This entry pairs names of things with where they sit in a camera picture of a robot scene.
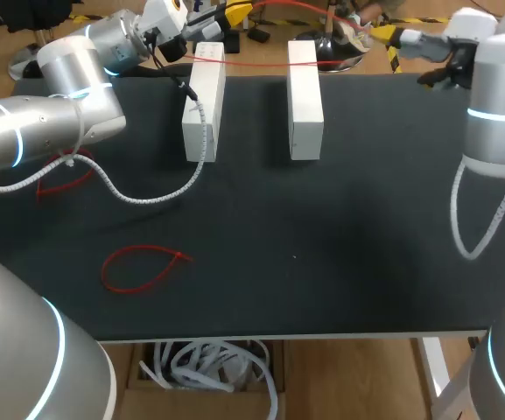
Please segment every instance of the black cable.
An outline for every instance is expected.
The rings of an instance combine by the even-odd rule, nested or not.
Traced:
[[[482,6],[481,4],[479,4],[478,2],[476,2],[475,0],[470,0],[470,2],[472,2],[472,4],[474,6],[476,6],[476,7],[478,7],[479,9],[482,9],[486,13],[489,13],[490,15],[494,16],[496,19],[500,19],[501,18],[501,15],[497,15],[497,14],[493,13],[492,11],[490,11],[489,9],[486,9],[484,6]]]
[[[206,19],[209,19],[212,16],[215,16],[218,11],[225,11],[227,9],[230,9],[231,7],[240,6],[241,4],[252,4],[252,2],[251,2],[251,0],[247,0],[244,2],[234,2],[231,4],[223,3],[223,4],[220,4],[219,6],[215,7],[213,10],[209,11],[208,13],[200,15],[197,18],[195,18],[194,20],[188,21],[186,24],[188,26],[196,25],[200,22],[203,22]]]
[[[149,54],[153,58],[153,62],[155,63],[155,66],[157,67],[157,70],[161,70],[165,72],[165,74],[171,78],[171,80],[176,83],[176,86],[178,86],[180,89],[184,91],[186,96],[190,98],[192,101],[197,101],[198,100],[198,95],[193,91],[193,89],[188,86],[185,82],[183,82],[181,79],[179,79],[177,76],[172,74],[166,69],[166,66],[161,63],[161,61],[157,58],[155,55],[155,43],[153,42],[152,44],[147,46],[147,51],[149,51]]]

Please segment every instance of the cable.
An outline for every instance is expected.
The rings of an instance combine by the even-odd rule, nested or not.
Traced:
[[[66,153],[71,153],[71,151],[73,151],[73,149],[66,150]],[[79,149],[77,151],[77,153],[84,155],[87,158],[91,158],[91,159],[95,160],[95,158],[93,157],[93,154],[86,149]],[[44,166],[47,166],[48,164],[50,164],[54,160],[58,159],[59,157],[60,157],[60,155],[54,155],[54,156],[50,157],[46,161]],[[83,176],[81,176],[80,178],[77,178],[75,181],[69,182],[64,185],[54,186],[51,188],[42,188],[42,180],[39,179],[39,182],[36,186],[36,201],[38,202],[40,199],[40,196],[42,196],[42,195],[59,193],[61,191],[67,190],[69,188],[73,188],[74,186],[77,186],[77,185],[85,182],[88,178],[90,178],[90,176],[93,174],[93,172],[94,172],[93,168],[90,168]]]
[[[270,353],[267,347],[258,340],[253,340],[264,351],[265,360],[260,359],[248,350],[219,340],[193,341],[180,349],[171,359],[170,374],[174,382],[165,379],[164,370],[170,357],[172,343],[158,341],[155,343],[153,353],[154,372],[144,363],[139,361],[140,368],[158,385],[164,389],[217,389],[225,392],[234,392],[235,385],[246,380],[249,374],[250,362],[255,363],[262,375],[257,380],[265,377],[270,394],[270,412],[268,420],[275,420],[277,416],[277,390],[273,376],[270,372]],[[232,381],[219,381],[219,370],[223,363],[229,359],[237,358],[241,362],[239,374]]]
[[[243,66],[243,67],[289,67],[289,66],[316,66],[318,64],[342,64],[342,60],[334,61],[306,61],[304,63],[239,63],[238,61],[226,61],[224,59],[204,59],[202,57],[194,57],[192,55],[185,55],[187,59],[194,59],[197,61],[205,61],[207,63],[221,63],[229,66]]]
[[[470,0],[470,2],[476,6],[477,8],[479,9],[482,9],[483,11],[485,11],[486,13],[489,13],[490,15],[492,15],[493,17],[499,19],[501,18],[501,15],[497,15],[495,13],[493,13],[492,11],[490,11],[489,9],[486,9],[484,6],[482,6],[481,4],[479,4],[478,2],[476,2],[475,0]]]
[[[157,251],[157,252],[166,252],[167,254],[173,255],[173,257],[172,257],[171,261],[168,263],[168,265],[166,266],[166,268],[163,271],[161,271],[158,274],[158,276],[156,276],[155,278],[153,278],[149,282],[142,284],[141,286],[132,287],[132,288],[119,288],[119,287],[115,287],[115,286],[110,285],[108,282],[108,279],[106,277],[106,270],[107,270],[108,266],[110,265],[110,263],[112,263],[112,261],[114,261],[119,256],[123,256],[125,254],[128,254],[129,252],[133,252],[136,250],[142,250],[142,249]],[[113,291],[114,293],[122,293],[122,294],[138,293],[140,291],[144,291],[146,289],[149,289],[153,284],[155,284],[156,282],[161,280],[163,277],[165,277],[166,273],[168,273],[170,271],[170,269],[174,266],[174,264],[176,263],[176,261],[178,261],[178,259],[186,260],[189,262],[191,262],[193,260],[192,257],[182,254],[179,251],[173,251],[171,249],[159,247],[157,245],[132,245],[130,247],[121,248],[121,249],[118,249],[113,254],[109,255],[109,257],[106,259],[106,261],[104,261],[104,264],[102,265],[102,268],[101,268],[101,282],[104,285],[104,287],[106,287],[109,291]]]
[[[451,230],[452,236],[454,238],[454,243],[456,244],[456,248],[460,252],[460,254],[466,258],[467,260],[475,260],[483,250],[487,247],[491,239],[494,237],[497,228],[499,227],[501,221],[503,220],[503,216],[505,215],[505,197],[503,197],[503,201],[495,211],[495,215],[487,228],[486,233],[483,235],[481,240],[476,245],[476,248],[472,252],[466,250],[464,246],[464,242],[460,237],[459,231],[459,222],[458,222],[458,194],[460,181],[462,180],[462,174],[464,173],[464,169],[466,166],[464,162],[460,162],[459,169],[456,171],[456,175],[454,177],[454,182],[452,183],[452,191],[451,191]]]
[[[199,15],[197,18],[190,20],[186,22],[188,26],[194,26],[200,22],[203,22],[206,19],[209,19],[212,16],[215,16],[218,12],[220,11],[226,11],[232,7],[235,6],[240,6],[243,4],[251,4],[252,2],[250,0],[244,1],[244,2],[234,2],[234,3],[222,3],[220,6],[215,7],[213,10],[209,11],[208,13],[204,13],[203,15]]]
[[[149,205],[149,204],[157,204],[157,203],[162,203],[168,200],[171,200],[175,197],[178,197],[179,195],[185,193],[196,181],[196,179],[199,177],[201,173],[201,169],[203,168],[203,164],[206,161],[206,152],[207,152],[207,122],[206,122],[206,112],[203,108],[203,104],[200,102],[198,99],[198,96],[196,93],[192,90],[191,87],[187,86],[184,82],[180,82],[179,85],[180,88],[184,89],[184,92],[186,95],[188,95],[191,99],[194,100],[196,103],[196,107],[198,108],[198,111],[200,113],[200,122],[201,122],[201,153],[200,153],[200,160],[198,161],[198,165],[196,166],[196,170],[194,171],[192,177],[183,185],[181,186],[178,190],[175,192],[171,192],[170,194],[166,194],[162,197],[156,197],[154,199],[132,199],[131,197],[123,195],[121,192],[117,190],[117,188],[112,184],[112,181],[106,174],[106,172],[92,159],[81,156],[81,155],[67,155],[60,157],[59,159],[51,162],[49,165],[45,166],[42,168],[40,171],[34,173],[31,175],[29,178],[24,179],[20,182],[17,182],[16,184],[12,185],[7,185],[7,186],[0,186],[0,194],[2,193],[12,193],[14,191],[20,190],[21,188],[25,188],[26,186],[29,186],[30,184],[38,181],[42,177],[44,177],[47,173],[55,169],[57,166],[61,165],[62,163],[66,162],[67,160],[70,160],[71,158],[74,160],[80,160],[81,162],[84,162],[85,164],[91,166],[95,172],[102,178],[104,183],[106,184],[106,187],[121,201],[124,201],[129,204],[134,204],[134,205]]]
[[[343,22],[346,25],[352,26],[357,31],[363,31],[363,32],[368,31],[368,28],[361,26],[360,24],[357,24],[356,22],[351,22],[350,20],[347,20],[346,18],[335,16],[332,12],[328,12],[328,10],[320,9],[320,7],[316,7],[316,6],[313,6],[308,3],[295,2],[292,0],[262,0],[258,3],[254,3],[252,5],[252,7],[255,9],[255,8],[263,6],[265,4],[286,4],[288,6],[303,7],[305,9],[309,9],[311,11],[316,11],[321,15],[332,16],[333,20],[339,20],[340,22]]]

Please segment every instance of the yellow and black tape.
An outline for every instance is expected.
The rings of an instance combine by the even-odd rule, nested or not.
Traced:
[[[446,17],[408,17],[406,19],[388,19],[387,24],[448,24]]]
[[[398,58],[398,50],[394,46],[386,46],[386,53],[389,56],[390,68],[392,68],[393,74],[398,74],[402,72],[400,67],[400,59]]]
[[[321,26],[318,20],[278,19],[278,20],[253,20],[254,25],[266,26]]]
[[[101,20],[103,17],[98,15],[76,15],[71,13],[67,19],[73,20],[74,24],[84,24],[92,20]]]

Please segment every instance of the white cable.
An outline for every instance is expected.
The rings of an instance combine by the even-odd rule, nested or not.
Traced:
[[[467,260],[475,260],[483,250],[487,247],[491,239],[494,237],[497,228],[499,227],[501,221],[503,220],[503,216],[505,215],[505,197],[503,197],[503,201],[497,207],[495,211],[495,215],[487,228],[486,233],[483,235],[481,240],[476,245],[476,248],[469,252],[464,246],[464,242],[460,237],[459,231],[459,222],[458,222],[458,195],[459,195],[459,187],[460,181],[462,180],[462,174],[465,169],[464,162],[460,162],[459,169],[456,171],[456,175],[454,177],[454,182],[452,183],[452,191],[451,191],[451,230],[452,236],[454,238],[454,243],[456,243],[456,248],[460,252],[460,254],[466,258]]]
[[[207,376],[207,374],[218,371],[222,367],[222,363],[224,361],[234,357],[237,357],[239,361],[242,361],[243,365],[245,363],[253,362],[260,367],[260,370],[262,371],[261,377],[265,377],[266,384],[268,385],[268,392],[270,394],[271,401],[268,420],[275,420],[277,416],[277,390],[269,369],[269,352],[263,343],[260,341],[257,341],[256,343],[258,343],[265,352],[267,362],[248,350],[227,343],[226,341],[193,341],[180,349],[172,357],[170,368],[172,378],[176,381],[176,383],[167,382],[166,386],[165,378],[163,377],[162,372],[162,368],[165,367],[165,363],[162,363],[162,361],[168,360],[172,343],[171,346],[169,346],[168,354],[161,354],[160,341],[155,344],[155,351],[157,352],[154,354],[155,372],[152,372],[143,361],[139,362],[139,366],[153,381],[165,389],[219,389],[225,392],[233,392],[235,390],[234,383],[241,380],[240,377],[237,378],[235,382],[221,382],[213,379],[211,376]],[[190,352],[192,352],[190,358],[184,358],[184,356]],[[213,363],[211,362],[212,354],[216,354],[218,356],[218,359]],[[182,360],[186,360],[187,364],[180,366],[180,362]],[[247,373],[248,369],[241,369],[241,375],[245,375]]]
[[[74,149],[71,150],[71,153],[69,153],[68,155],[64,155],[63,152],[60,150],[60,156],[62,158],[63,157],[67,158],[66,165],[72,168],[74,166],[74,156],[79,151],[79,148],[81,147],[81,143],[83,141],[83,137],[85,136],[85,120],[83,119],[83,115],[81,114],[81,110],[79,108],[79,105],[77,104],[77,101],[73,98],[70,98],[69,96],[67,96],[67,99],[71,101],[72,104],[74,105],[75,114],[79,119],[79,137],[77,138],[77,143],[75,143]]]
[[[198,110],[200,112],[200,120],[201,120],[201,132],[202,132],[202,138],[201,138],[201,154],[200,154],[200,160],[198,162],[198,166],[196,167],[195,172],[193,173],[192,177],[186,182],[185,185],[180,187],[178,190],[175,192],[171,192],[170,194],[166,194],[162,197],[156,197],[155,199],[132,199],[131,197],[127,197],[123,195],[121,192],[119,192],[114,184],[112,184],[112,181],[110,181],[110,178],[106,174],[106,172],[92,159],[89,157],[85,157],[82,155],[67,155],[60,157],[57,160],[54,160],[51,162],[48,166],[45,166],[42,168],[40,171],[34,173],[31,175],[29,178],[24,179],[23,181],[17,182],[16,184],[13,185],[7,185],[7,186],[0,186],[0,194],[3,193],[12,193],[16,190],[20,190],[21,188],[24,188],[26,186],[29,186],[30,184],[38,181],[42,177],[44,177],[49,171],[52,169],[56,168],[57,166],[61,165],[62,163],[66,162],[68,159],[73,158],[75,160],[80,160],[81,162],[86,163],[87,165],[91,166],[95,172],[102,178],[108,189],[121,201],[125,201],[126,203],[129,204],[135,204],[135,205],[147,205],[147,204],[157,204],[157,203],[162,203],[167,200],[173,199],[175,197],[178,197],[180,194],[185,193],[196,181],[196,179],[199,177],[201,173],[201,169],[203,168],[203,164],[206,161],[206,152],[207,152],[207,123],[206,123],[206,113],[203,109],[203,105],[201,104],[200,100],[196,100],[196,106],[198,107]]]

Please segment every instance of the black mat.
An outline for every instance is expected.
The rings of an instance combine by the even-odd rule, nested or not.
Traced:
[[[218,162],[168,205],[116,200],[93,176],[42,198],[0,197],[0,262],[100,340],[251,334],[393,333],[487,327],[505,301],[505,221],[466,262],[449,227],[466,92],[432,93],[409,75],[321,77],[318,162],[291,162],[283,78],[230,78]],[[184,98],[169,80],[117,80],[128,119],[93,147],[120,191],[181,186]],[[46,94],[25,80],[17,94]],[[0,183],[42,162],[0,173]],[[85,168],[79,164],[77,171]],[[46,182],[55,185],[67,168]],[[460,224],[475,244],[505,181],[468,175]],[[137,295],[116,295],[100,269],[120,247],[151,243],[194,258]],[[117,262],[110,280],[144,283],[168,256]]]

